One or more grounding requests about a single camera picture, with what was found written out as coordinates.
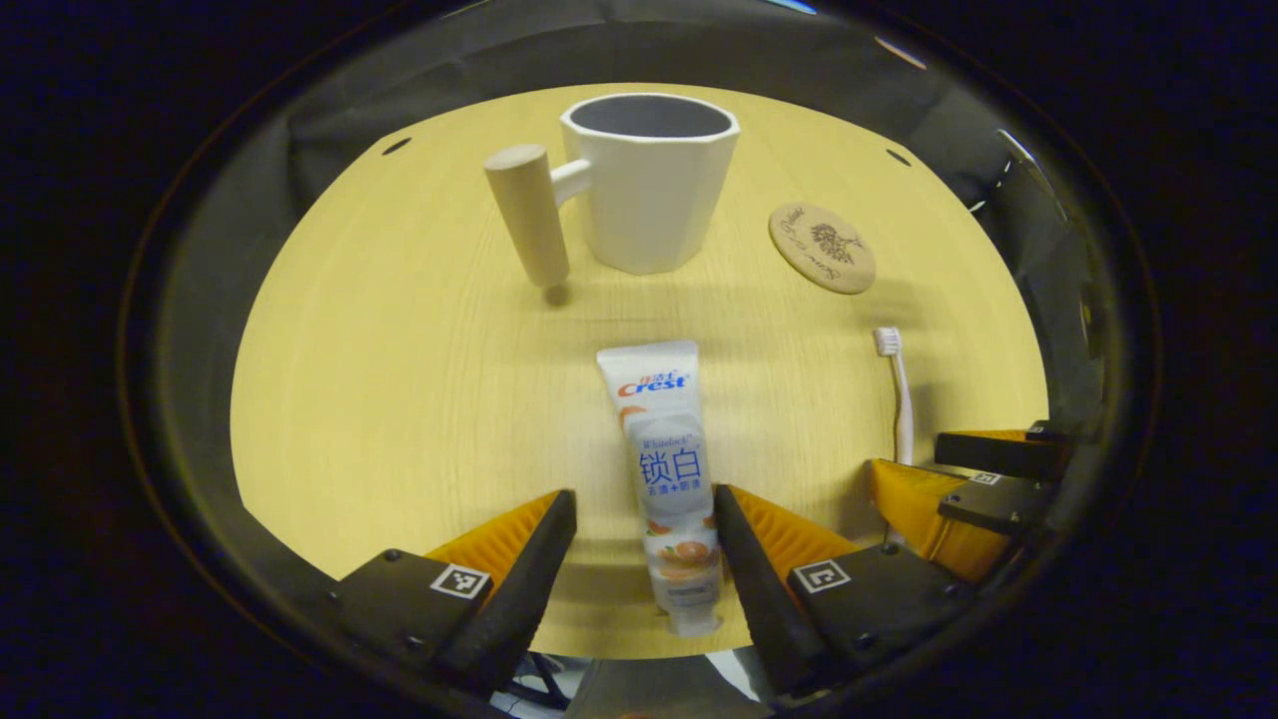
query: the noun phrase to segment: wooden handle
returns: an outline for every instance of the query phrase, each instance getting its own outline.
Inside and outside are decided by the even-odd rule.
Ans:
[[[546,147],[507,147],[488,157],[483,170],[528,278],[537,286],[562,284],[567,278],[567,252]]]

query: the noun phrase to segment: engraved design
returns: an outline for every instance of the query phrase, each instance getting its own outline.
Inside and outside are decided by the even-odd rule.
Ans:
[[[858,238],[846,238],[838,234],[833,226],[820,222],[812,226],[812,239],[820,246],[822,252],[840,262],[855,264],[852,255],[847,253],[847,245],[864,246]]]

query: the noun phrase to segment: round table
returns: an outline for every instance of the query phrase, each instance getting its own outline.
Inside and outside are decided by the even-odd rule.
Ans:
[[[547,296],[524,275],[483,160],[538,142],[558,165],[558,115],[633,91],[699,97],[740,120],[705,245],[674,272],[627,275],[594,261],[569,201],[571,272],[566,291]],[[860,231],[878,263],[868,291],[824,290],[777,252],[768,215],[792,201]],[[1038,342],[1011,275],[907,148],[705,87],[575,86],[472,105],[376,142],[280,250],[235,368],[240,496],[275,536],[341,579],[382,549],[426,553],[567,488],[578,534],[533,650],[643,659],[745,646],[731,582],[716,633],[667,632],[594,352],[697,340],[712,479],[873,541],[883,522],[865,465],[892,458],[896,409],[872,336],[882,324],[901,329],[918,462],[938,432],[1047,416]]]

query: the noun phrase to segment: mug handle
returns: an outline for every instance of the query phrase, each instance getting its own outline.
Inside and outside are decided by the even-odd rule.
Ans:
[[[590,162],[574,160],[551,171],[544,146],[515,144],[495,152],[483,170],[528,278],[542,287],[562,284],[567,252],[558,208],[590,186]]]

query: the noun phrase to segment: toothpaste tube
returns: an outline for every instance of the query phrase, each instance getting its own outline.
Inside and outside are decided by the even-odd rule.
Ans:
[[[644,554],[670,630],[700,636],[718,627],[722,582],[714,496],[705,458],[697,342],[617,346],[597,355],[630,443],[630,467],[648,529]]]

